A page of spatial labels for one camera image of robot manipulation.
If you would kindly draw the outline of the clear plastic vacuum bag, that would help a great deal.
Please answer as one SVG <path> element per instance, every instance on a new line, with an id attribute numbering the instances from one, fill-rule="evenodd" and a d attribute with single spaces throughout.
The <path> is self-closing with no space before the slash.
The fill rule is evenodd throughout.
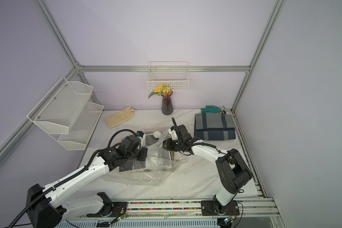
<path id="1" fill-rule="evenodd" d="M 130 185 L 160 186 L 165 179 L 176 173 L 186 163 L 186 156 L 166 149 L 171 135 L 156 131 L 145 135 L 147 156 L 144 161 L 129 161 L 101 177 L 107 182 Z"/>

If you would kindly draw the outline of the white round bag valve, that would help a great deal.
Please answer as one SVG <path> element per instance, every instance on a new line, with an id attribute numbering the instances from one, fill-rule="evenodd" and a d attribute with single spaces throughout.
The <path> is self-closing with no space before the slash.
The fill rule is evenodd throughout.
<path id="1" fill-rule="evenodd" d="M 153 136 L 154 136 L 155 138 L 160 138 L 160 137 L 162 136 L 162 133 L 161 133 L 160 131 L 155 131 L 155 132 L 153 133 Z"/>

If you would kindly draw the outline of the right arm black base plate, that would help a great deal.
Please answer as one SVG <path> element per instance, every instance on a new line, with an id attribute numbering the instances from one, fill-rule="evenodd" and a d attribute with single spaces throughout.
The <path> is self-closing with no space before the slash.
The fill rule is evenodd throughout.
<path id="1" fill-rule="evenodd" d="M 222 206 L 216 200 L 203 200 L 200 202 L 203 216 L 238 216 L 240 215 L 239 206 L 235 200 Z"/>

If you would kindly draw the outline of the yellow flower bouquet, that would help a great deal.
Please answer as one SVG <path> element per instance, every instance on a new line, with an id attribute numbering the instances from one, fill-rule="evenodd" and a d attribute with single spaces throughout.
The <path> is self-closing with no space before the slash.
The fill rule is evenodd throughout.
<path id="1" fill-rule="evenodd" d="M 167 84 L 162 84 L 157 86 L 148 96 L 148 98 L 157 95 L 157 96 L 162 96 L 162 97 L 169 97 L 173 94 L 173 90 L 171 87 Z"/>

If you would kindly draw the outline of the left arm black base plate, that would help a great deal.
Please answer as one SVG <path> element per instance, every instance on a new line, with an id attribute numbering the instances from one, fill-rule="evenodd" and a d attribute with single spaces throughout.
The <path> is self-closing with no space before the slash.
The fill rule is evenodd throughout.
<path id="1" fill-rule="evenodd" d="M 127 202 L 105 203 L 98 213 L 87 214 L 88 218 L 120 217 L 127 210 Z"/>

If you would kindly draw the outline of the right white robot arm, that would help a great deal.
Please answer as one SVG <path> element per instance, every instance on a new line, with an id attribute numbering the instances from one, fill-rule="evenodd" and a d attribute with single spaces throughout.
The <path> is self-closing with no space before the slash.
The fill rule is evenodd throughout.
<path id="1" fill-rule="evenodd" d="M 177 125 L 172 118 L 173 126 L 168 130 L 171 138 L 164 140 L 165 149 L 179 152 L 184 156 L 199 156 L 216 165 L 220 182 L 219 192 L 213 200 L 201 202 L 203 215 L 227 215 L 238 212 L 238 203 L 234 200 L 242 193 L 244 187 L 252 178 L 252 172 L 241 153 L 236 149 L 221 150 L 217 146 L 204 142 L 201 138 L 192 137 L 187 128 Z"/>

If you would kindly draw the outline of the dark grey folded scarf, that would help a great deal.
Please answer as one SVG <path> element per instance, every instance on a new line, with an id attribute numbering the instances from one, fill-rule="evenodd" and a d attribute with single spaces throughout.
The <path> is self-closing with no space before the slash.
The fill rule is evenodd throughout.
<path id="1" fill-rule="evenodd" d="M 146 168 L 146 161 L 128 161 L 119 167 L 119 172 L 138 172 Z"/>

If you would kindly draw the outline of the grey blue plaid scarf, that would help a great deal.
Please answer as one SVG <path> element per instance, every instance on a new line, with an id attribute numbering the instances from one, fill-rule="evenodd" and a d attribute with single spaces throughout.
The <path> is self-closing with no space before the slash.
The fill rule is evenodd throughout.
<path id="1" fill-rule="evenodd" d="M 232 115 L 199 113 L 195 115 L 194 136 L 204 141 L 235 140 L 236 130 Z"/>

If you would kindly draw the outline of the aluminium mounting rail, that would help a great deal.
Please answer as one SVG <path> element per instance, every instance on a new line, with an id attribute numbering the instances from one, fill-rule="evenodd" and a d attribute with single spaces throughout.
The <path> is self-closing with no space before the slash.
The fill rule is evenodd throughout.
<path id="1" fill-rule="evenodd" d="M 207 199 L 180 200 L 130 200 L 125 214 L 133 218 L 194 218 L 203 216 L 200 202 Z M 280 213 L 272 198 L 250 197 L 234 198 L 239 206 L 238 216 L 204 216 L 204 217 L 280 217 Z M 87 218 L 87 214 L 95 212 L 84 211 L 75 215 L 64 214 L 64 219 Z"/>

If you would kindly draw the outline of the dark purple glass vase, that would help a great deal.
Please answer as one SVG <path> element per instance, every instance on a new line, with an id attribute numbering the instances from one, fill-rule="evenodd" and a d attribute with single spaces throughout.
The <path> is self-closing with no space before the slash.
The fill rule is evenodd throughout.
<path id="1" fill-rule="evenodd" d="M 171 96 L 164 96 L 162 95 L 162 108 L 161 108 L 161 112 L 166 115 L 169 116 L 173 113 L 173 104 L 172 104 L 172 98 Z"/>

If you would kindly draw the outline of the green rubber glove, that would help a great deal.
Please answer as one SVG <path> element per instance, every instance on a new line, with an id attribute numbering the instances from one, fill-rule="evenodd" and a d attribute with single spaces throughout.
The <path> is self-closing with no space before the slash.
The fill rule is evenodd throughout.
<path id="1" fill-rule="evenodd" d="M 204 108 L 201 108 L 200 111 L 202 113 L 220 113 L 222 110 L 214 105 L 207 105 Z"/>

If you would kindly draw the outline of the white mesh two-tier shelf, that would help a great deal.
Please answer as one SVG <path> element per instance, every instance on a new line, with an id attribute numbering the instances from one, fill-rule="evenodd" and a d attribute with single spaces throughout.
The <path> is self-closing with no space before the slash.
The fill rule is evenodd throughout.
<path id="1" fill-rule="evenodd" d="M 92 86 L 62 77 L 27 118 L 66 150 L 84 151 L 104 110 L 92 96 Z"/>

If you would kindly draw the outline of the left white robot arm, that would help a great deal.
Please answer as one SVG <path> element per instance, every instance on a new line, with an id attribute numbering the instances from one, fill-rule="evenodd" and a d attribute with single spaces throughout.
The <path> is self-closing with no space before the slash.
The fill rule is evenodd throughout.
<path id="1" fill-rule="evenodd" d="M 122 130 L 116 132 L 106 148 L 96 150 L 84 166 L 67 176 L 46 186 L 31 186 L 27 192 L 25 208 L 8 226 L 15 227 L 17 222 L 27 215 L 34 228 L 54 228 L 70 214 L 69 207 L 63 206 L 63 203 L 76 191 L 126 162 L 145 158 L 147 149 L 143 146 L 144 133 L 132 130 L 128 132 L 130 136 L 112 145 L 111 142 Z"/>

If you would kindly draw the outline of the beige leather glove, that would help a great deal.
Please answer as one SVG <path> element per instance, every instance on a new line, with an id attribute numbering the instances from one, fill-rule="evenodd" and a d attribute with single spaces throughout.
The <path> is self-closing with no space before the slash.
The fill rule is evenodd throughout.
<path id="1" fill-rule="evenodd" d="M 135 111 L 132 107 L 129 106 L 122 111 L 106 117 L 104 120 L 109 128 L 114 128 L 134 117 Z"/>

